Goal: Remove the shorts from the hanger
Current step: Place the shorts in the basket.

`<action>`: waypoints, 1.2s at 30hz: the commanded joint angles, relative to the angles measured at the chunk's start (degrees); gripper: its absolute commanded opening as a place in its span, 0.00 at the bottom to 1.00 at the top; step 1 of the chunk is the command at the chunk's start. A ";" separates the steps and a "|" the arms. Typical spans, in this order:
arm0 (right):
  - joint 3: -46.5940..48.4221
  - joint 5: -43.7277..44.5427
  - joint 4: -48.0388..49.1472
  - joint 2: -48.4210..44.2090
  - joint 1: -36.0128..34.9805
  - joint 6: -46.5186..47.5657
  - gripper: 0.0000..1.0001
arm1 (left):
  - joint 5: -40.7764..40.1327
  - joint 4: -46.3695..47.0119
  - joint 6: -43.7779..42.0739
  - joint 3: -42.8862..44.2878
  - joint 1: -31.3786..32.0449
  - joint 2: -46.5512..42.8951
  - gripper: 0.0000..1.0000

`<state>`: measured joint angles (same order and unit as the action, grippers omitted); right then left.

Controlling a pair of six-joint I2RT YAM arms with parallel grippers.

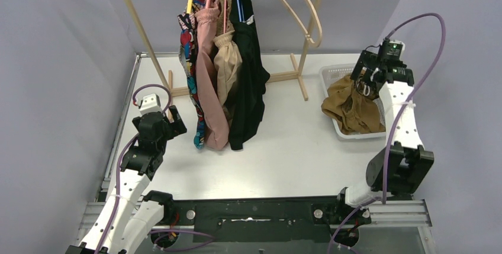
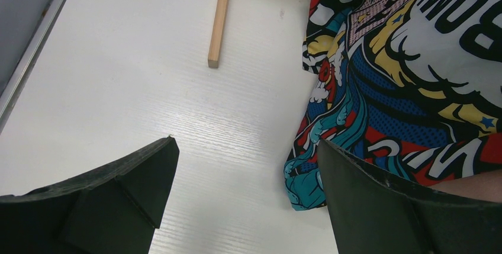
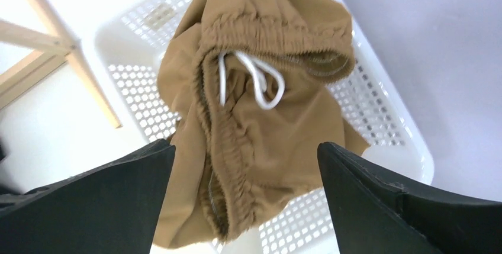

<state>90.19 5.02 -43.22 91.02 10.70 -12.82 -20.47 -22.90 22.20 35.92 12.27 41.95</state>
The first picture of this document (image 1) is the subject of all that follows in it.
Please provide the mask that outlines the tan brown shorts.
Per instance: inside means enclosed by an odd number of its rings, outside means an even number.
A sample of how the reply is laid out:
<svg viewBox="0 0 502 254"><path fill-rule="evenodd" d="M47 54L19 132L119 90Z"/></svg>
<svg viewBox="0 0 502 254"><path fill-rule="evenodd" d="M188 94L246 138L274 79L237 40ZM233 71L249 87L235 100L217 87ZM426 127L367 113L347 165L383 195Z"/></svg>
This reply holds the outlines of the tan brown shorts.
<svg viewBox="0 0 502 254"><path fill-rule="evenodd" d="M379 108L372 100L361 95L353 80L346 75L327 89L321 110L334 119L342 134L369 134L385 131Z"/></svg>

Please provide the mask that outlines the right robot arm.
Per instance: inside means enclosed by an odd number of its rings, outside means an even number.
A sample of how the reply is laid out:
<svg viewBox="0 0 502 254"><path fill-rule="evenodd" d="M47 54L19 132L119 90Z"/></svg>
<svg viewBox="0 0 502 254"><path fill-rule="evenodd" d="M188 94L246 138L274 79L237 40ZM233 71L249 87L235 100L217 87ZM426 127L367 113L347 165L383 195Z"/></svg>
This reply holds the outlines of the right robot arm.
<svg viewBox="0 0 502 254"><path fill-rule="evenodd" d="M336 220L346 223L356 215L356 206L373 198L416 192L435 157L424 148L416 125L412 100L414 76L402 61L364 50L351 79L376 92L382 103L385 147L368 163L365 180L345 189L345 198L333 206Z"/></svg>

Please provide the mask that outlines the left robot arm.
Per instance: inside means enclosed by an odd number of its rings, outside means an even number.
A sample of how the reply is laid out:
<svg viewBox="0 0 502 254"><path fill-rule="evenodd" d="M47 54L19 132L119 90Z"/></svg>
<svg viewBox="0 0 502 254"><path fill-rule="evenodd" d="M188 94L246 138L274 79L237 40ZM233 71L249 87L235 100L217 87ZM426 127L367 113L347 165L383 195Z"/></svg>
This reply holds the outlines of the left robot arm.
<svg viewBox="0 0 502 254"><path fill-rule="evenodd" d="M176 217L172 194L144 194L163 162L168 140L186 133L177 108L168 110L172 120L159 106L141 106L141 116L133 119L138 134L121 154L114 193L80 244L70 245L66 253L135 253L157 223L171 224Z"/></svg>

